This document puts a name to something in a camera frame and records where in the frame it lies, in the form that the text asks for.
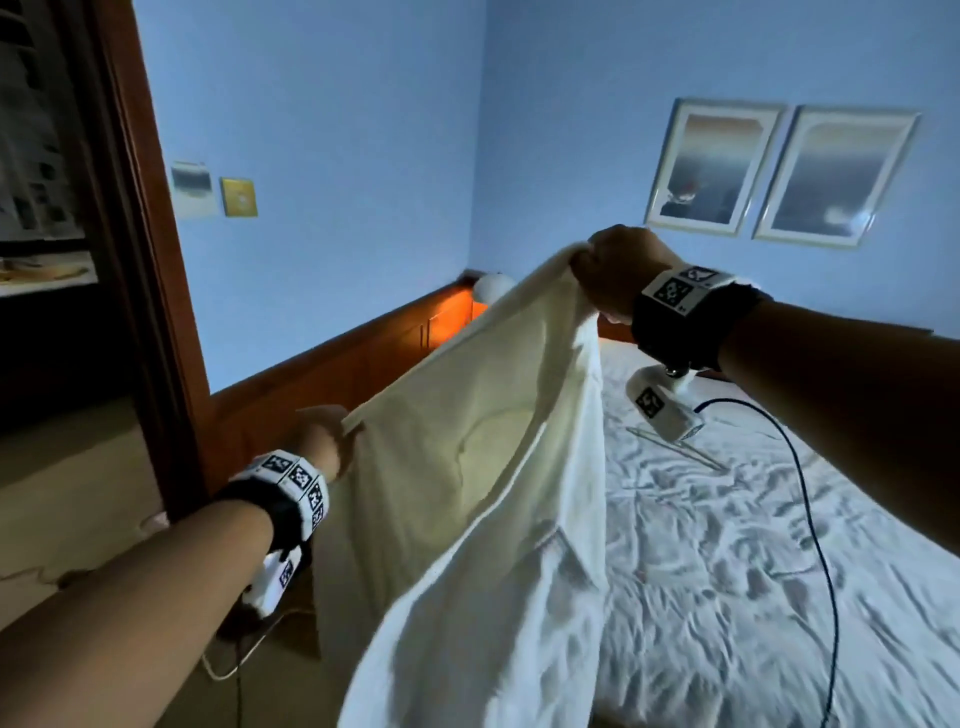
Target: bed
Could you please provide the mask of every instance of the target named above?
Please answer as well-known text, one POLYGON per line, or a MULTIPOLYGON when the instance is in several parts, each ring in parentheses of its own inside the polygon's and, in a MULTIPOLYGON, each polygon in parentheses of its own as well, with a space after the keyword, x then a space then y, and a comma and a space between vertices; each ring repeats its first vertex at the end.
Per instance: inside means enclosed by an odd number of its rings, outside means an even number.
MULTIPOLYGON (((713 405, 693 438, 728 470, 638 437, 628 428, 650 427, 624 384, 651 361, 608 340, 601 358, 610 590, 595 713, 649 728, 819 726, 833 627, 786 444, 733 404, 713 405)), ((747 399, 700 378, 691 395, 747 399)), ((960 560, 793 441, 838 592, 830 725, 960 724, 960 560)))

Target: white cable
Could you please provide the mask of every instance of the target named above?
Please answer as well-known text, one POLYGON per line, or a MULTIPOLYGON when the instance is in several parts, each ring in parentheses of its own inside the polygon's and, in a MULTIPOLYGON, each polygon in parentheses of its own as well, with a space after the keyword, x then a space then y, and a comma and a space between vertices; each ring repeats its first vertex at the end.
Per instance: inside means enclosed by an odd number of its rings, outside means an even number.
POLYGON ((277 617, 274 621, 270 623, 267 629, 264 630, 263 634, 257 638, 255 643, 253 643, 253 646, 250 649, 248 649, 247 652, 244 653, 244 656, 242 658, 240 658, 240 662, 235 664, 233 668, 230 670, 230 672, 228 672, 227 674, 218 675, 216 672, 214 672, 213 667, 210 665, 209 659, 206 657, 206 651, 204 651, 204 654, 201 655, 200 657, 200 662, 204 666, 204 670, 206 671, 206 676, 209 677, 215 683, 222 683, 224 680, 229 680, 231 677, 233 677, 233 675, 236 674, 236 671, 241 666, 243 666, 243 664, 246 663, 247 660, 250 659, 250 656, 253 655, 253 652, 260 646, 260 643, 262 643, 265 639, 267 639, 267 635, 269 635, 273 631, 274 627, 280 624, 283 621, 284 617, 289 617, 290 615, 309 615, 311 617, 315 617, 317 616, 317 613, 314 612, 312 609, 290 609, 282 613, 279 617, 277 617))

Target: wall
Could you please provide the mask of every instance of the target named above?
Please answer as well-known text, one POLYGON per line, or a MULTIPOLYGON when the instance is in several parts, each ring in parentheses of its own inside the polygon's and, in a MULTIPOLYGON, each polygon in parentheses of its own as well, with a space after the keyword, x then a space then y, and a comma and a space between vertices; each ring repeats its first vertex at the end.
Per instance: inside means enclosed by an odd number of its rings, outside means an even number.
POLYGON ((455 280, 483 0, 134 0, 169 164, 256 184, 180 220, 212 391, 455 280))
POLYGON ((958 26, 951 0, 491 0, 470 265, 519 277, 641 224, 677 97, 913 108, 924 118, 859 249, 750 239, 776 153, 738 238, 662 237, 782 300, 960 337, 958 26))

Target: framed picture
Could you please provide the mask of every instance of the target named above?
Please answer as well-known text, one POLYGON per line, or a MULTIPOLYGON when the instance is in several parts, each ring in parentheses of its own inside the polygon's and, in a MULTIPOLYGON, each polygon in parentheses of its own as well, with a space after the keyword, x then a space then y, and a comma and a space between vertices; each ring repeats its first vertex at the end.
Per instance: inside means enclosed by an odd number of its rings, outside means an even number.
POLYGON ((646 224, 736 235, 783 109, 678 100, 646 224))
POLYGON ((856 247, 919 116, 801 107, 754 237, 856 247))

